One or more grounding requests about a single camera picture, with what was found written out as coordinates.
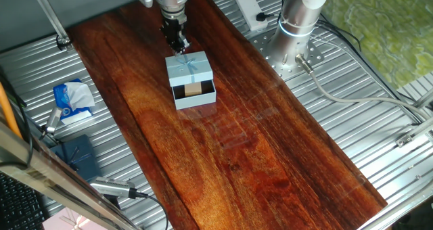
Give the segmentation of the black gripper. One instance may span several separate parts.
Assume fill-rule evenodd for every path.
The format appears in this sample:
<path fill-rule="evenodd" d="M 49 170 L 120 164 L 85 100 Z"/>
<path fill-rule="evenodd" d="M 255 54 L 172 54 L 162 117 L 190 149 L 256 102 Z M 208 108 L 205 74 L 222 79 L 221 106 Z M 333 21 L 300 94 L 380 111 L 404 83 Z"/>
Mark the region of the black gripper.
<path fill-rule="evenodd" d="M 186 22 L 186 16 L 180 16 L 177 18 L 163 17 L 163 26 L 161 31 L 166 37 L 166 41 L 175 55 L 183 53 L 190 46 L 190 42 L 185 36 Z"/>

